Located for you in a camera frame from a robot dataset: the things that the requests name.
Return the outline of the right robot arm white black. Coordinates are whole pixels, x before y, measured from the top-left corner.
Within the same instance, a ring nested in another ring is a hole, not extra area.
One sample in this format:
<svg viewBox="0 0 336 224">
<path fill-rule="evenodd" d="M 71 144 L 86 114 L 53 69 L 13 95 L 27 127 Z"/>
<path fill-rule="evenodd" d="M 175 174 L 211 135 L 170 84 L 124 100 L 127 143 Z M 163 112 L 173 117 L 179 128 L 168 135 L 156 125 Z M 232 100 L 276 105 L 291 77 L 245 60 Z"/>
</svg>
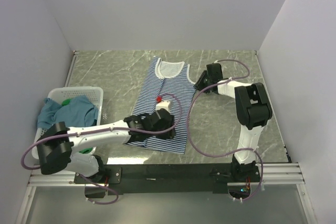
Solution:
<svg viewBox="0 0 336 224">
<path fill-rule="evenodd" d="M 216 61 L 206 65 L 194 87 L 200 93 L 214 92 L 235 100 L 240 135 L 237 150 L 231 152 L 230 171 L 224 176 L 231 182 L 258 177 L 256 150 L 261 133 L 273 114 L 265 86 L 261 82 L 249 84 L 238 82 L 238 78 L 225 79 L 222 66 Z"/>
</svg>

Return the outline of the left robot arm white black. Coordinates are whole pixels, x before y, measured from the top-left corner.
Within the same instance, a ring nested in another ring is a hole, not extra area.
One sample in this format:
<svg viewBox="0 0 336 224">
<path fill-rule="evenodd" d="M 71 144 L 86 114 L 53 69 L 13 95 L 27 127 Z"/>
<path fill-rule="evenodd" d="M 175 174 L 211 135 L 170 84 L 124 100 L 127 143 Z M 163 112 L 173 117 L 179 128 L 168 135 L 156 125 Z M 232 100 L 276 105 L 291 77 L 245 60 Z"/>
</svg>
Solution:
<svg viewBox="0 0 336 224">
<path fill-rule="evenodd" d="M 40 171 L 51 175 L 67 170 L 99 183 L 109 176 L 101 157 L 83 154 L 82 150 L 109 143 L 142 143 L 152 136 L 165 140 L 175 136 L 175 118 L 166 109 L 84 128 L 56 123 L 37 141 Z"/>
</svg>

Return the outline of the blue white striped tank top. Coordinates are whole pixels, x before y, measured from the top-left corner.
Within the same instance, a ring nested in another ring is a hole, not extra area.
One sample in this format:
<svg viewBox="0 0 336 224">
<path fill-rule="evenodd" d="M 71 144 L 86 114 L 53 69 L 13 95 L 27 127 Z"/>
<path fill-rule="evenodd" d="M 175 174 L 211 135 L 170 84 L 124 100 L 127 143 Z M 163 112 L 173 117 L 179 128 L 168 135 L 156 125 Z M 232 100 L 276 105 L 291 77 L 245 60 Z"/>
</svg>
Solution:
<svg viewBox="0 0 336 224">
<path fill-rule="evenodd" d="M 156 109 L 168 108 L 178 122 L 175 137 L 161 139 L 150 137 L 144 142 L 129 143 L 129 146 L 184 154 L 187 142 L 186 117 L 196 89 L 190 79 L 190 65 L 185 62 L 166 62 L 154 57 L 146 72 L 133 115 L 151 114 Z"/>
</svg>

